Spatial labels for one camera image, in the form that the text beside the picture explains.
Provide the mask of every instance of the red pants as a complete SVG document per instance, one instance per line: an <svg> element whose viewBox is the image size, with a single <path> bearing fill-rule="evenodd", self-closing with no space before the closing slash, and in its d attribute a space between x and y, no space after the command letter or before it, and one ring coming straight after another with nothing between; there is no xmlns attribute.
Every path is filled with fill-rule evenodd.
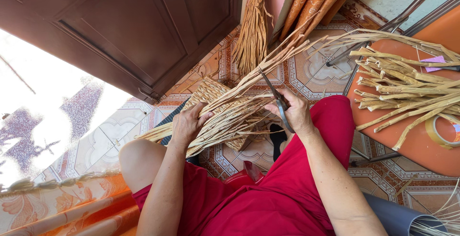
<svg viewBox="0 0 460 236"><path fill-rule="evenodd" d="M310 113L326 145L347 169L355 128L349 99L321 99ZM133 194L140 209L149 190L147 186ZM259 186L244 186L236 192L220 180L209 178L205 169L185 164L178 235L246 234L252 229L266 235L331 233L332 225L316 189L305 147L297 135Z"/></svg>

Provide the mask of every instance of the person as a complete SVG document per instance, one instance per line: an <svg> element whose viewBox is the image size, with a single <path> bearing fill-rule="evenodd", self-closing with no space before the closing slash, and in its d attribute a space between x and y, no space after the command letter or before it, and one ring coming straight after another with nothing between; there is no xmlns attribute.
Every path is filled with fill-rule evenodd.
<svg viewBox="0 0 460 236"><path fill-rule="evenodd" d="M233 190L185 162L190 142L213 116L204 103L176 115L168 147L145 139L119 153L126 184L141 210L137 235L387 235L346 169L354 122L343 96L308 100L278 89L289 101L296 131L257 186ZM279 116L278 107L265 107Z"/></svg>

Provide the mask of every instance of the woven basket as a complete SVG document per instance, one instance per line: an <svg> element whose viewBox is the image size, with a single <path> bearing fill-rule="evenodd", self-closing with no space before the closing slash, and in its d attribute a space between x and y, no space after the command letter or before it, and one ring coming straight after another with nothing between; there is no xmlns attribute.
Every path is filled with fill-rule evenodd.
<svg viewBox="0 0 460 236"><path fill-rule="evenodd" d="M222 96L225 92L228 92L230 90L229 87L222 85L219 83L217 80L214 80L210 77L205 76L203 80L201 81L200 85L196 89L195 92L193 92L192 96L189 98L187 103L185 104L183 110L188 109L192 105L196 105L199 102L206 102L206 103L211 103L215 99L219 98ZM214 110L215 113L219 113L220 111L224 110L227 107L227 105L223 105L217 109ZM235 151L241 150L241 147L243 146L244 142L248 138L249 135L244 135L239 138L233 139L231 141L225 142L225 144L232 148Z"/></svg>

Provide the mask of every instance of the tied bundle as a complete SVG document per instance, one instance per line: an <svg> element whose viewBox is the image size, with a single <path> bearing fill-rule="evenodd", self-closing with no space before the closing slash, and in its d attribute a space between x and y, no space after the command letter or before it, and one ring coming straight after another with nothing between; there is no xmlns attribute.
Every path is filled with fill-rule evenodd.
<svg viewBox="0 0 460 236"><path fill-rule="evenodd" d="M242 75L249 74L267 56L267 15L265 0L248 0L238 42L232 52Z"/></svg>
<svg viewBox="0 0 460 236"><path fill-rule="evenodd" d="M223 93L201 110L199 116L209 111L213 111L215 115L206 121L197 138L190 143L187 150L187 157L197 155L208 146L229 142L249 134L270 133L270 131L253 131L253 128L258 122L270 119L267 116L259 115L258 112L263 110L266 104L274 101L272 94L262 94L250 97L244 95L245 92L256 84L256 82L263 78L259 70L264 74L269 74L275 70L279 64L296 54L316 45L315 48L317 49L312 51L308 57L310 58L324 46L335 41L334 39L323 44L327 38L323 37L313 42L306 40L300 46L296 46L296 43L303 38L303 35L299 35L284 47L292 35L293 34L287 37L278 48L265 57L259 64L259 67L250 71L236 87ZM136 136L135 138L144 138L156 142L163 137L171 135L172 132L172 123L167 123L160 127L153 128L145 134Z"/></svg>
<svg viewBox="0 0 460 236"><path fill-rule="evenodd" d="M436 115L450 122L460 124L457 118L451 116L460 115L460 80L451 80L437 75L424 74L413 67L445 67L460 65L459 54L446 49L442 45L424 42L402 35L366 29L357 29L355 31L369 33L352 35L347 33L340 37L349 40L332 45L330 48L334 49L365 41L393 39L411 45L418 50L428 52L434 56L443 56L444 59L447 60L447 63L420 62L393 54L381 53L369 46L361 47L359 51L351 51L350 56L367 57L366 60L363 61L356 60L356 63L364 69L358 69L357 72L359 74L366 74L370 76L370 78L360 76L357 83L363 86L374 87L375 90L380 93L380 95L377 95L354 90L354 93L363 96L361 99L355 99L355 103L360 104L360 109L368 109L370 111L376 109L396 109L374 121L357 126L356 129L358 131L381 121L385 121L407 110L410 111L384 122L376 127L374 132L378 132L407 117L425 113L404 129L398 142L392 148L393 150L399 150L412 128Z"/></svg>

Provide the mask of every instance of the black sock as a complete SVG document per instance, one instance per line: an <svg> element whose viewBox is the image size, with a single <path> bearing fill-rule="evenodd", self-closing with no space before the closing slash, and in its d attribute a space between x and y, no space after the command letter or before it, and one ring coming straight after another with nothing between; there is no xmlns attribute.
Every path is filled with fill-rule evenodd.
<svg viewBox="0 0 460 236"><path fill-rule="evenodd" d="M280 130L283 130L283 127L280 127L277 124L272 124L270 126L270 132L276 132L276 131L280 131ZM281 151L280 151L281 143L284 142L284 141L287 141L288 136L283 131L283 132L270 134L270 139L271 139L271 142L273 143L273 147L274 147L273 148L273 161L276 161L278 159L278 157L281 155Z"/></svg>

